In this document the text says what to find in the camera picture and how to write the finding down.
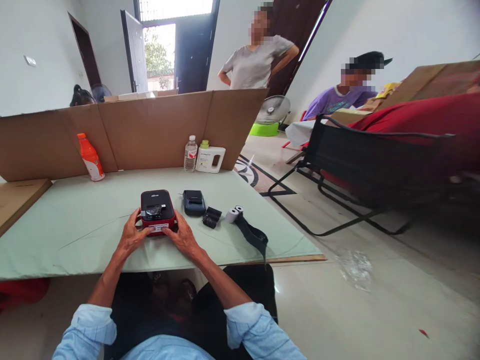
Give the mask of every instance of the purple t-shirt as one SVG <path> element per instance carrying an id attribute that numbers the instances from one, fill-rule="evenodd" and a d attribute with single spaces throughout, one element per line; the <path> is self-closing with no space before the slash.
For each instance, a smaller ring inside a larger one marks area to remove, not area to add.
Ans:
<path id="1" fill-rule="evenodd" d="M 348 109 L 352 105 L 359 108 L 365 105 L 368 99 L 377 96 L 377 92 L 365 91 L 365 89 L 366 87 L 357 87 L 345 95 L 342 95 L 338 92 L 336 86 L 331 87 L 312 101 L 303 118 L 306 120 L 318 114 L 330 115 L 338 109 Z"/>

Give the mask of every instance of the white plastic jug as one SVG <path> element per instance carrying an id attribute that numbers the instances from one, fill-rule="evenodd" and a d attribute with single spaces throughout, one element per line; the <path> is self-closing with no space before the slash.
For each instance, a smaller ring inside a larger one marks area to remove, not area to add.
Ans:
<path id="1" fill-rule="evenodd" d="M 214 166 L 214 158 L 219 156 L 217 164 Z M 196 156 L 197 171 L 216 174 L 220 171 L 220 166 L 225 156 L 224 147 L 209 146 L 208 140 L 203 140 Z"/>

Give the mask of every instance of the plastic bag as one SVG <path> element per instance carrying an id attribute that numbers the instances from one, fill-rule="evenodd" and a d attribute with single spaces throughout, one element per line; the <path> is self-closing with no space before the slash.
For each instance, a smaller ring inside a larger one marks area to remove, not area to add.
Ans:
<path id="1" fill-rule="evenodd" d="M 336 252 L 340 272 L 345 280 L 357 289 L 370 292 L 372 264 L 363 252 L 342 249 Z"/>

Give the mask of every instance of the black chair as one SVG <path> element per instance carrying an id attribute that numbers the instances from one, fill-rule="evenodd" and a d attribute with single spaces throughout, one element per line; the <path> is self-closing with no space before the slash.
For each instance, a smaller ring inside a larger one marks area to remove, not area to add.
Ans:
<path id="1" fill-rule="evenodd" d="M 321 119 L 329 120 L 336 127 L 322 124 Z M 448 196 L 448 177 L 439 180 L 439 174 L 440 160 L 445 159 L 442 151 L 452 137 L 450 134 L 360 131 L 321 114 L 316 117 L 308 146 L 303 148 L 304 158 L 270 187 L 268 196 L 313 236 L 331 235 L 362 221 L 385 234 L 399 235 L 410 228 L 425 206 L 435 205 Z M 295 171 L 317 183 L 323 195 L 357 217 L 323 233 L 312 232 L 272 195 L 273 188 Z M 325 172 L 337 179 L 334 183 L 346 185 L 352 195 L 325 183 Z M 371 211 L 361 214 L 346 202 Z M 392 209 L 413 209 L 410 219 L 398 230 L 390 231 L 371 219 Z"/>

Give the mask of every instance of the light blue shirt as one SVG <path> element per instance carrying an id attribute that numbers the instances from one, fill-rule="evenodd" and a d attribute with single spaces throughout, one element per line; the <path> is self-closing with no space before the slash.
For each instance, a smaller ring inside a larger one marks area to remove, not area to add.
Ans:
<path id="1" fill-rule="evenodd" d="M 248 302 L 224 312 L 231 349 L 237 349 L 243 343 L 253 359 L 306 359 L 262 304 Z M 101 346 L 113 344 L 117 337 L 117 326 L 110 318 L 111 313 L 112 309 L 108 307 L 80 305 L 52 358 L 97 359 Z M 135 346 L 122 359 L 214 360 L 194 343 L 170 335 L 153 336 Z"/>

